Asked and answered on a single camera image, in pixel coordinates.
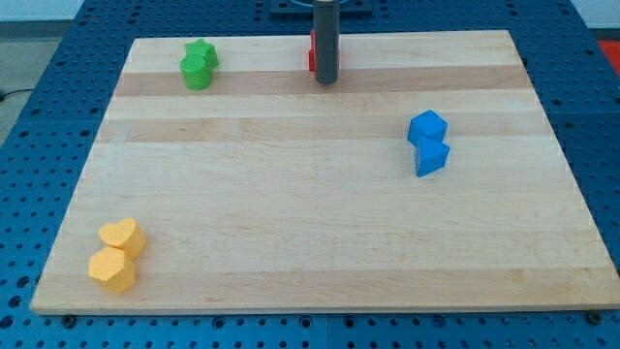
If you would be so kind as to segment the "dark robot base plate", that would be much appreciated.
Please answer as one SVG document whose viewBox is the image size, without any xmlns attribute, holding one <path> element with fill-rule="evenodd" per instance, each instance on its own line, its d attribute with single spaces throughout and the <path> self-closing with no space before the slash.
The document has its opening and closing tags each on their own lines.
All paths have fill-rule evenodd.
<svg viewBox="0 0 620 349">
<path fill-rule="evenodd" d="M 313 0 L 268 0 L 269 16 L 271 18 L 284 18 L 292 16 L 311 17 Z M 371 15 L 373 9 L 372 0 L 340 0 L 339 11 L 341 15 Z"/>
</svg>

